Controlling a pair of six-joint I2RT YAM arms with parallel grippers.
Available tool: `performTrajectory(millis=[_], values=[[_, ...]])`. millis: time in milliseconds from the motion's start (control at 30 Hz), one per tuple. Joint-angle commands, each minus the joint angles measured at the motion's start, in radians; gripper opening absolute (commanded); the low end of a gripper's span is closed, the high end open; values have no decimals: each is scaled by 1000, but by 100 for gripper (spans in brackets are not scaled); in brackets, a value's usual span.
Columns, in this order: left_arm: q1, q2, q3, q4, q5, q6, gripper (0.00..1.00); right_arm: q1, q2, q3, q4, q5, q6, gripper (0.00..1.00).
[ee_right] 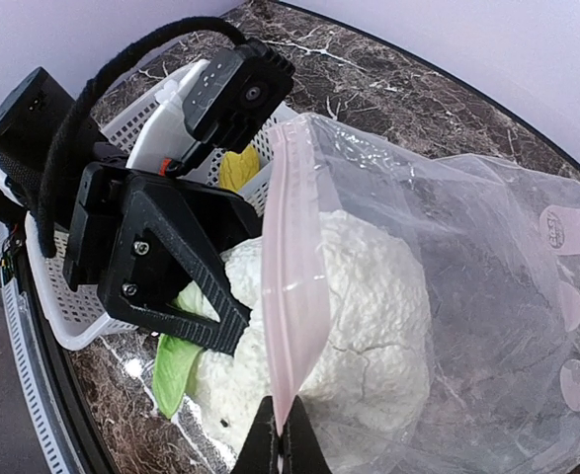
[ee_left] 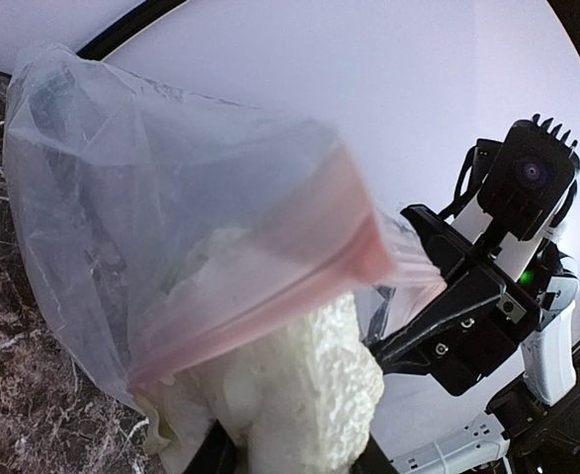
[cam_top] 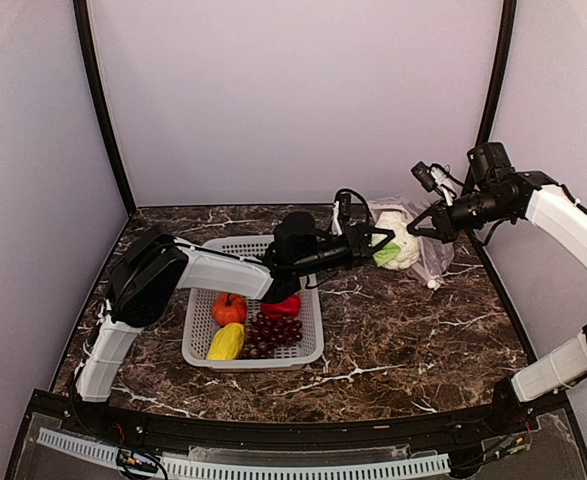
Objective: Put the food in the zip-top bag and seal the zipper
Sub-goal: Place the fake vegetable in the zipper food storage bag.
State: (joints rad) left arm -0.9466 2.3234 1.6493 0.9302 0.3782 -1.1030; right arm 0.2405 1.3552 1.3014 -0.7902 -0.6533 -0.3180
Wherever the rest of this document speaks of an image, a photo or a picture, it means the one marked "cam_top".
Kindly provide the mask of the white toy cauliflower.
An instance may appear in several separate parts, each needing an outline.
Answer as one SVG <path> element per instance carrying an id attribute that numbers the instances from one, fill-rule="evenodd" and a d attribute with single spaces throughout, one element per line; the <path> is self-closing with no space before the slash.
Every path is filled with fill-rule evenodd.
<path id="1" fill-rule="evenodd" d="M 405 270 L 420 259 L 420 244 L 407 230 L 408 222 L 399 211 L 384 211 L 379 215 L 376 227 L 392 230 L 394 238 L 375 253 L 373 258 L 377 267 L 388 270 Z"/>

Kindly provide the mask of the clear zip top bag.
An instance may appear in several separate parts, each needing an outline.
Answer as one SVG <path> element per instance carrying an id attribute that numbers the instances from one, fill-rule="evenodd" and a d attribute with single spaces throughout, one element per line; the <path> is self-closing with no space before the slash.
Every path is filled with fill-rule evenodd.
<path id="1" fill-rule="evenodd" d="M 391 196 L 368 202 L 375 227 L 379 215 L 384 211 L 402 212 L 408 224 L 425 208 L 424 202 L 415 202 L 403 196 Z M 405 270 L 414 275 L 422 285 L 431 290 L 439 289 L 444 283 L 444 274 L 454 259 L 454 248 L 451 244 L 442 244 L 439 241 L 416 237 L 420 244 L 420 259 Z"/>

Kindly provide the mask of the orange toy pumpkin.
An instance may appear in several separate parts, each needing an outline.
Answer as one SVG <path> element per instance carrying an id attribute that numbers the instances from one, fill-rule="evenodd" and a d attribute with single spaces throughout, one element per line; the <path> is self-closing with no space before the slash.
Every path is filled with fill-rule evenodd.
<path id="1" fill-rule="evenodd" d="M 220 295 L 211 309 L 211 316 L 220 327 L 233 323 L 243 324 L 247 315 L 246 301 L 241 296 L 230 293 Z"/>

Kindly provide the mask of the white plastic basket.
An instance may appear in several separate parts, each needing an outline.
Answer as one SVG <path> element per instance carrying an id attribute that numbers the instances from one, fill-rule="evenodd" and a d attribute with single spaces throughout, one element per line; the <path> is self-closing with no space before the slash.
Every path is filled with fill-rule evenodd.
<path id="1" fill-rule="evenodd" d="M 258 257 L 264 254 L 272 241 L 272 234 L 230 236 L 209 240 L 203 246 L 224 253 Z M 233 361 L 206 359 L 212 340 L 220 328 L 211 317 L 213 303 L 220 292 L 194 289 L 187 287 L 184 281 L 181 282 L 179 288 L 190 289 L 182 340 L 182 356 L 189 365 L 217 372 L 287 371 L 300 369 L 322 355 L 324 333 L 319 293 L 316 289 L 304 288 L 308 283 L 307 278 L 301 279 L 301 308 L 296 318 L 301 322 L 302 339 L 294 345 L 278 347 L 273 358 Z"/>

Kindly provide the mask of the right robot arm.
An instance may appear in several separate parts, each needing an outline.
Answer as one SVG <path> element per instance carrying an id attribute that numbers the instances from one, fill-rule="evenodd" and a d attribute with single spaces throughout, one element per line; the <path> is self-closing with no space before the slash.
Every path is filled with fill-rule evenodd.
<path id="1" fill-rule="evenodd" d="M 569 191 L 541 171 L 518 171 L 500 142 L 488 142 L 467 154 L 474 182 L 456 194 L 454 179 L 444 167 L 418 162 L 412 175 L 439 200 L 408 225 L 409 234 L 443 244 L 464 230 L 524 220 L 551 237 L 587 271 L 587 209 Z M 549 354 L 507 378 L 495 388 L 499 399 L 483 413 L 494 434 L 507 432 L 522 416 L 522 405 L 548 393 L 572 387 L 587 377 L 587 323 Z"/>

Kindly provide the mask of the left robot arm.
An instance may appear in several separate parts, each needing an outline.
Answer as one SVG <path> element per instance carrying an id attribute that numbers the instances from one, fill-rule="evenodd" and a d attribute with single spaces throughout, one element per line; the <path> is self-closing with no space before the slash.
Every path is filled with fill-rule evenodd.
<path id="1" fill-rule="evenodd" d="M 300 291 L 302 278 L 364 264 L 394 237 L 369 220 L 351 224 L 342 217 L 324 231 L 311 214 L 293 212 L 275 227 L 265 253 L 250 258 L 193 244 L 161 227 L 144 232 L 112 269 L 98 330 L 71 382 L 81 399 L 76 421 L 93 436 L 113 429 L 113 412 L 101 403 L 134 340 L 160 319 L 176 289 L 280 303 Z"/>

